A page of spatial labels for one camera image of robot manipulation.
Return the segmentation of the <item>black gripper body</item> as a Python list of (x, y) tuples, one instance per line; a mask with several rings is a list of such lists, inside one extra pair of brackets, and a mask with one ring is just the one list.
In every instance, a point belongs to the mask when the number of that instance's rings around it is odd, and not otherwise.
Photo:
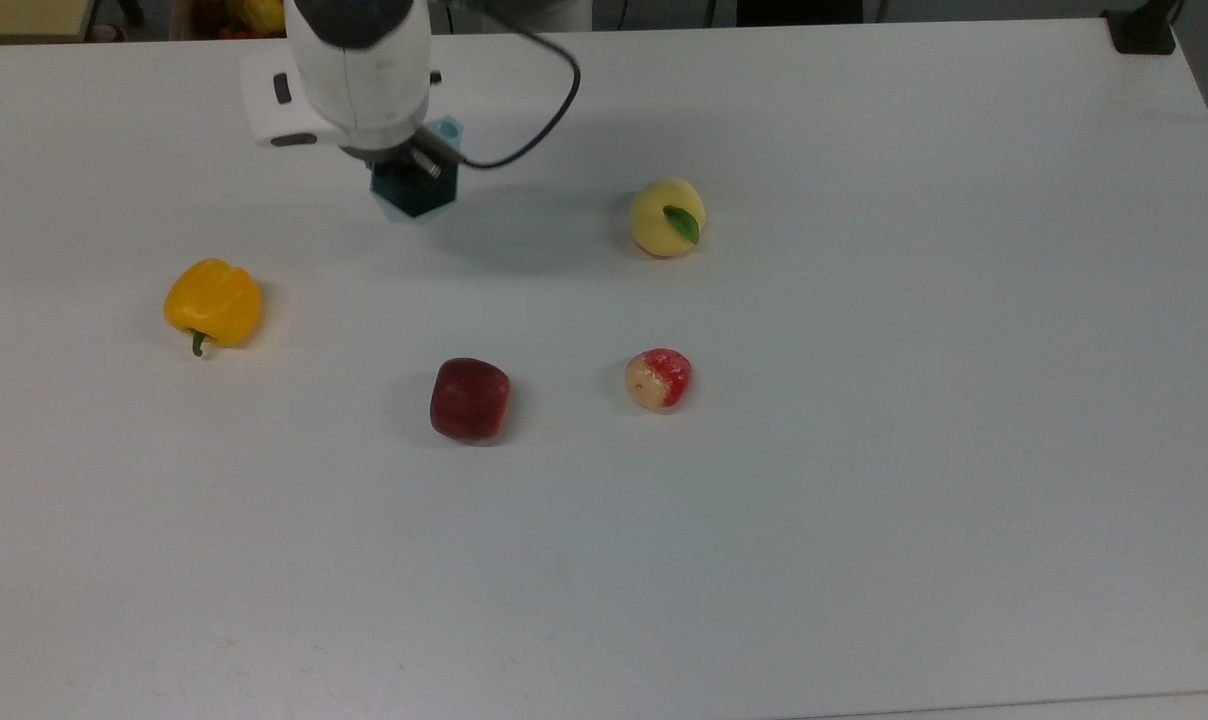
[(358, 149), (343, 146), (342, 151), (361, 159), (374, 178), (390, 178), (394, 182), (431, 184), (445, 178), (445, 172), (461, 164), (461, 152), (448, 143), (407, 140), (389, 149)]

